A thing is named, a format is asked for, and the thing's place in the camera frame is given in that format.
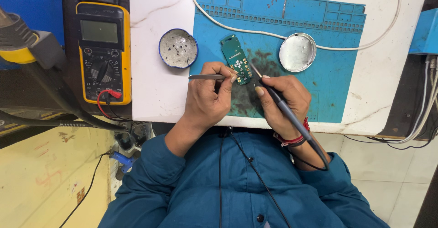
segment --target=teal shirt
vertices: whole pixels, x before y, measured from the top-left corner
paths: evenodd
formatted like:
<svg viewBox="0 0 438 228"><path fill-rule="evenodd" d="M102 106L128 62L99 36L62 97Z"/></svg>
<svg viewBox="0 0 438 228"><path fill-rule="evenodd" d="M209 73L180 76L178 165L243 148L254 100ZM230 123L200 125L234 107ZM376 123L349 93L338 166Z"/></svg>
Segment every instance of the teal shirt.
<svg viewBox="0 0 438 228"><path fill-rule="evenodd" d="M293 228L388 228L351 183L336 153L329 171L301 171L275 138L234 133ZM201 137L184 158L157 136L142 147L100 228L219 226L217 134ZM287 227L256 173L231 137L222 148L222 227ZM263 221L257 220L263 215Z"/></svg>

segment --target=round metal tin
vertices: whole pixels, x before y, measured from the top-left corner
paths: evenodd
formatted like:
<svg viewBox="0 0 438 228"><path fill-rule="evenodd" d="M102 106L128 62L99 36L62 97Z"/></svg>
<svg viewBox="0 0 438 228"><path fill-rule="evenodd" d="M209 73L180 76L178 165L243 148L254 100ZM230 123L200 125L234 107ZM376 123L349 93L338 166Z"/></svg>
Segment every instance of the round metal tin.
<svg viewBox="0 0 438 228"><path fill-rule="evenodd" d="M198 43L187 31L171 29L162 35L158 51L168 66L187 68L198 57Z"/></svg>
<svg viewBox="0 0 438 228"><path fill-rule="evenodd" d="M279 57L286 70L297 73L308 68L316 56L316 43L310 35L295 33L281 44Z"/></svg>

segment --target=yellow wall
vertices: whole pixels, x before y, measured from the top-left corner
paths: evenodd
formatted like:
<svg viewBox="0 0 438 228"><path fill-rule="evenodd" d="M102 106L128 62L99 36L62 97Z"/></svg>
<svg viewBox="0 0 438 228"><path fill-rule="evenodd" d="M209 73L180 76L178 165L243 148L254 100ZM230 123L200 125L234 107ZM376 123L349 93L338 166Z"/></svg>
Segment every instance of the yellow wall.
<svg viewBox="0 0 438 228"><path fill-rule="evenodd" d="M88 190L97 156L112 144L107 130L58 127L1 149L0 227L59 227L77 193ZM110 201L109 177L105 155L90 193L63 227L97 227Z"/></svg>

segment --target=digital multimeter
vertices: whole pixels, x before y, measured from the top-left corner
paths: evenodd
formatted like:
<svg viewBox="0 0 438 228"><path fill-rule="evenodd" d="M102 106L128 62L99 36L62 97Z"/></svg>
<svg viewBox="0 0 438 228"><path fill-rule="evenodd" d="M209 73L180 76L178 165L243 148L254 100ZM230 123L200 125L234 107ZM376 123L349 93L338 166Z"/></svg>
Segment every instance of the digital multimeter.
<svg viewBox="0 0 438 228"><path fill-rule="evenodd" d="M97 104L103 90L122 93L109 96L110 105L131 102L130 20L123 7L97 2L76 5L79 24L84 99Z"/></svg>

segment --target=sleeve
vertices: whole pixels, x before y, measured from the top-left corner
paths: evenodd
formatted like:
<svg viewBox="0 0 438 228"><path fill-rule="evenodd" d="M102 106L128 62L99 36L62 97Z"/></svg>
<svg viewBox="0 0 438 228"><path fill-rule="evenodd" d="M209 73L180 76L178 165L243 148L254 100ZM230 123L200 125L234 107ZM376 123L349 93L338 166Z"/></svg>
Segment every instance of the sleeve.
<svg viewBox="0 0 438 228"><path fill-rule="evenodd" d="M304 184L318 191L321 201L349 228L389 228L370 209L370 205L351 183L350 172L336 153L331 157L328 171L297 170Z"/></svg>
<svg viewBox="0 0 438 228"><path fill-rule="evenodd" d="M185 159L170 152L164 135L146 141L141 157L123 176L99 228L158 227L167 215L170 193L184 166Z"/></svg>

